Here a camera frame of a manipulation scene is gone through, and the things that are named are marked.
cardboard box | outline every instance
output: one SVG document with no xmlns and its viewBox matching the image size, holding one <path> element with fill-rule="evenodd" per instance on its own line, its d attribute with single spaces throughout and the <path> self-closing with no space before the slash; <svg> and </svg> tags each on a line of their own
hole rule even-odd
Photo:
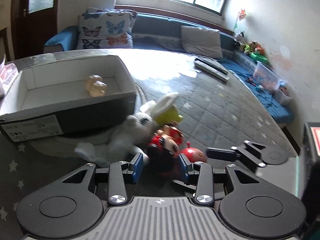
<svg viewBox="0 0 320 240">
<path fill-rule="evenodd" d="M 85 89 L 90 75 L 108 85 L 103 97 Z M 133 114 L 135 83 L 118 56 L 58 61 L 24 69 L 0 106 L 0 130 L 11 141 L 120 124 Z"/>
</svg>

metal screw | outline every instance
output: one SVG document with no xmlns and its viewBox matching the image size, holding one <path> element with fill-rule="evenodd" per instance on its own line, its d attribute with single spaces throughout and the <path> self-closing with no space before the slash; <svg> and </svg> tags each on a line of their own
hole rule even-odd
<svg viewBox="0 0 320 240">
<path fill-rule="evenodd" d="M 122 203 L 125 201 L 125 197 L 121 195 L 113 195 L 111 196 L 110 201 L 113 203 Z"/>
<path fill-rule="evenodd" d="M 200 195 L 196 199 L 197 199 L 197 201 L 199 201 L 201 203 L 209 203 L 212 201 L 212 197 L 210 197 L 208 195 Z"/>
</svg>

green bowl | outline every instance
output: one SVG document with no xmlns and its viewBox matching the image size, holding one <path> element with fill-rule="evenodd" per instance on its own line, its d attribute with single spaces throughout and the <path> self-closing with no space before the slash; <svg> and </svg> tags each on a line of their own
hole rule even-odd
<svg viewBox="0 0 320 240">
<path fill-rule="evenodd" d="M 268 59 L 267 59 L 267 58 L 265 58 L 265 57 L 263 57 L 262 55 L 257 54 L 257 53 L 252 52 L 252 53 L 250 54 L 250 57 L 251 57 L 254 61 L 260 61 L 260 62 L 265 63 L 265 64 L 268 63 Z"/>
</svg>

plastic bag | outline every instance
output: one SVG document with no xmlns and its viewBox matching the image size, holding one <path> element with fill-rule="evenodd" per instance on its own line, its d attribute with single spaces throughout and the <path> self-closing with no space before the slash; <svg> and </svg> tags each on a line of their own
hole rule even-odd
<svg viewBox="0 0 320 240">
<path fill-rule="evenodd" d="M 19 73 L 17 66 L 14 63 L 5 65 L 4 62 L 5 54 L 3 57 L 3 61 L 0 64 L 0 97 L 3 97 L 7 93 L 13 80 Z"/>
</svg>

sofa armrest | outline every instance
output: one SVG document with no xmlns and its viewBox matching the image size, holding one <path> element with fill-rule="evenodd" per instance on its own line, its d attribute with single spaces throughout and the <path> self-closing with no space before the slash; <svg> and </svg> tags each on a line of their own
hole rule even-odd
<svg viewBox="0 0 320 240">
<path fill-rule="evenodd" d="M 50 38 L 44 44 L 44 53 L 52 53 L 76 49 L 78 41 L 78 26 L 69 26 Z"/>
</svg>

